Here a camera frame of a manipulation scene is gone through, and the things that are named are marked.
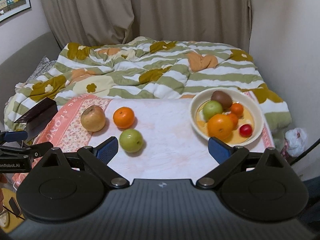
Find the green apple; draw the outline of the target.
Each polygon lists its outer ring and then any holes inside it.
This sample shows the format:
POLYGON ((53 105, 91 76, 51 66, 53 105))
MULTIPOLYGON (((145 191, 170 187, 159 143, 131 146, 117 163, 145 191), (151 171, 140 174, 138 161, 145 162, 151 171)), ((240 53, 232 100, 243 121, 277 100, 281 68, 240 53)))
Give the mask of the green apple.
POLYGON ((210 101, 206 102, 202 111, 203 111, 204 119, 206 121, 209 121, 210 118, 212 118, 214 115, 222 114, 223 107, 219 102, 217 102, 215 100, 210 100, 210 101))
POLYGON ((136 129, 126 129, 121 133, 119 143, 125 152, 136 153, 143 147, 144 140, 136 129))

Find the yellow-brown apple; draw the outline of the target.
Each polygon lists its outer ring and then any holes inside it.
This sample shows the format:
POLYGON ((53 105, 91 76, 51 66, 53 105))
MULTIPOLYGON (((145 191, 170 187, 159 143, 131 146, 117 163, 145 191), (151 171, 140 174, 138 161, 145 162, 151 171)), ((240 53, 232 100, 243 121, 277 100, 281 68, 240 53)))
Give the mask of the yellow-brown apple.
POLYGON ((80 122, 85 130, 99 132, 106 124, 104 110, 97 105, 90 106, 82 113, 80 122))

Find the orange mandarin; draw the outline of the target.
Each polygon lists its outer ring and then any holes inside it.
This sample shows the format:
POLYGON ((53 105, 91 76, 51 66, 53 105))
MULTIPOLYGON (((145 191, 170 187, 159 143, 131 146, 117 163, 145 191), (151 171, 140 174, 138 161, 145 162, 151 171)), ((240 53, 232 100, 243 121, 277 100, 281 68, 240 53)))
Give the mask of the orange mandarin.
POLYGON ((118 128, 129 128, 135 122, 135 113, 129 107, 120 107, 113 114, 113 122, 118 128))

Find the red tomato in bowl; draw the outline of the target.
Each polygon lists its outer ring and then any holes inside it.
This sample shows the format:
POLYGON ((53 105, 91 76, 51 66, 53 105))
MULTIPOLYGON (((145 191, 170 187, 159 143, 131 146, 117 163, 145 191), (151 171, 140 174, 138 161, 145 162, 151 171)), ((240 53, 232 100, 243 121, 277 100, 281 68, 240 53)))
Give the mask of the red tomato in bowl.
POLYGON ((240 136, 249 138, 253 133, 253 128, 250 124, 244 124, 239 128, 240 136))

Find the large orange in bowl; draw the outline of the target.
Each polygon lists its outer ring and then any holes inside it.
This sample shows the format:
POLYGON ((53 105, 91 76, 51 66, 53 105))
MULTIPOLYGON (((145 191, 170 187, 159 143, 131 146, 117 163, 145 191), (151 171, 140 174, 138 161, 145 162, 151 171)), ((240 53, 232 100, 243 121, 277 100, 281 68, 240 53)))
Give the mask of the large orange in bowl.
POLYGON ((230 137, 233 128, 232 120, 224 114, 216 114, 207 122, 208 136, 216 137, 219 140, 225 140, 230 137))

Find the white oval fruit bowl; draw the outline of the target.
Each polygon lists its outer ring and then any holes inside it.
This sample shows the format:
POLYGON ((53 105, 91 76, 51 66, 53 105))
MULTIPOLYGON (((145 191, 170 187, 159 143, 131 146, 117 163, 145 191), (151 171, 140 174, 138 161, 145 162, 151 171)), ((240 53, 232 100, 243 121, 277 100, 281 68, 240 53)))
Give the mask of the white oval fruit bowl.
MULTIPOLYGON (((206 102, 211 100, 212 93, 216 90, 227 93, 232 98, 233 103, 240 103, 244 107, 243 116, 239 118, 237 128, 232 131, 230 137, 222 141, 230 146, 246 146, 257 141, 265 128, 264 117, 258 104, 246 94, 228 88, 207 89, 192 99, 189 112, 193 130, 203 139, 209 139, 207 121, 204 119, 202 109, 206 102), (253 133, 249 138, 244 138, 239 134, 239 128, 244 124, 250 124, 253 128, 253 133)), ((230 108, 223 109, 222 114, 227 115, 229 113, 231 113, 230 108)))

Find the small mandarin in bowl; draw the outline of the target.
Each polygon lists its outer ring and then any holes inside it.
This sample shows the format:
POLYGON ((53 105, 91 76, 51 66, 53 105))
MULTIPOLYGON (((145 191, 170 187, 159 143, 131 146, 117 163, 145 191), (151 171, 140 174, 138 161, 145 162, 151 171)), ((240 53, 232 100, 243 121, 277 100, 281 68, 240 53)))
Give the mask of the small mandarin in bowl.
POLYGON ((231 113, 235 114, 237 117, 241 118, 243 116, 244 107, 240 103, 233 103, 230 107, 231 113))

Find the green apple in bowl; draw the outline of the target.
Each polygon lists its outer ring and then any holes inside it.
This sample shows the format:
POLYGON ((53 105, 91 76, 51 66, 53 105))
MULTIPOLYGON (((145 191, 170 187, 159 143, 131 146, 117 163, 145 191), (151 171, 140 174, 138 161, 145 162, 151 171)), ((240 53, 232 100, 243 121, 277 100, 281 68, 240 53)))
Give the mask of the green apple in bowl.
POLYGON ((215 100, 210 100, 210 101, 206 102, 202 111, 203 111, 204 119, 206 121, 209 121, 210 118, 212 118, 214 115, 222 114, 223 107, 219 102, 217 102, 215 100))

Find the brown kiwi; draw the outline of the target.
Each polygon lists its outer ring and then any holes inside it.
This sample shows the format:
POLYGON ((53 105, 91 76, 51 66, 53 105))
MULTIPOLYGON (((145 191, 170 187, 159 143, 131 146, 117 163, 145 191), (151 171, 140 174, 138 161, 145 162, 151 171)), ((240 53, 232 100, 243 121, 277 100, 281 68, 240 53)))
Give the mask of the brown kiwi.
POLYGON ((229 109, 233 104, 232 98, 221 90, 216 90, 213 92, 211 100, 219 102, 223 109, 229 109))

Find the grey sofa backrest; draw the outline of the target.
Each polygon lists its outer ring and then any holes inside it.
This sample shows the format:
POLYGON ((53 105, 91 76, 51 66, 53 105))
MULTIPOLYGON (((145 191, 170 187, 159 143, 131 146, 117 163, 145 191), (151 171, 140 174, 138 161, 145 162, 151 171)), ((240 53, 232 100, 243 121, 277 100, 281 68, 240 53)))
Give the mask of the grey sofa backrest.
POLYGON ((1 63, 1 121, 4 120, 5 103, 15 94, 15 85, 26 81, 44 56, 55 60, 60 51, 61 48, 54 35, 47 32, 23 46, 1 63))

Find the white plastic bag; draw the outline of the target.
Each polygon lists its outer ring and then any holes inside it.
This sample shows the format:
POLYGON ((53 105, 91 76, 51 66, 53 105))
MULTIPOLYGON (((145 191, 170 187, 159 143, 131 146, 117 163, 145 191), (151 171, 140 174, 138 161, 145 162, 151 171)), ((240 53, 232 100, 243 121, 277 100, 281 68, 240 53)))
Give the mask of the white plastic bag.
POLYGON ((300 156, 306 148, 307 134, 302 128, 288 130, 284 134, 285 144, 281 150, 281 155, 285 159, 300 156))

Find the grey patterned pillow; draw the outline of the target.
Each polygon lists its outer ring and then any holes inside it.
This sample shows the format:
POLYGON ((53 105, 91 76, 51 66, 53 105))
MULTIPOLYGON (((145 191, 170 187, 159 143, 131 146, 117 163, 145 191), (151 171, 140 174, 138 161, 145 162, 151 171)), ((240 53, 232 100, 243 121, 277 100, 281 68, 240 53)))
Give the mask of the grey patterned pillow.
POLYGON ((39 64, 37 65, 36 69, 33 71, 31 76, 28 77, 26 83, 29 83, 31 80, 37 79, 39 76, 43 75, 44 73, 48 72, 56 63, 56 60, 50 60, 48 57, 44 56, 39 64))

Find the green striped floral blanket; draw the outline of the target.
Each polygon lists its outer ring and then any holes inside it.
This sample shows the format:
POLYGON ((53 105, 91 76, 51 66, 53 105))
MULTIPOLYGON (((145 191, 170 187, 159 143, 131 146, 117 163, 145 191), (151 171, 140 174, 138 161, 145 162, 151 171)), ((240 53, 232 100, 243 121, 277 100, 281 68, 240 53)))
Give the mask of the green striped floral blanket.
POLYGON ((82 94, 101 98, 179 99, 208 88, 251 91, 272 131, 291 123, 287 103, 269 90, 246 51, 223 43, 155 41, 99 47, 68 43, 44 74, 15 86, 4 127, 20 131, 23 114, 45 98, 58 106, 82 94))

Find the beige curtain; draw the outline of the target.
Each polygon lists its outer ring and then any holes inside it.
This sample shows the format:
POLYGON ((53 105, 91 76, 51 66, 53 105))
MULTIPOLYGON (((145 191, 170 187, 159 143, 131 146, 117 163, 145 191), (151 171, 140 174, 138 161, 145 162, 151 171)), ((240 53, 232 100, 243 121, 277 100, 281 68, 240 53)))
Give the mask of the beige curtain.
POLYGON ((154 40, 208 41, 249 49, 250 0, 41 0, 60 46, 154 40))

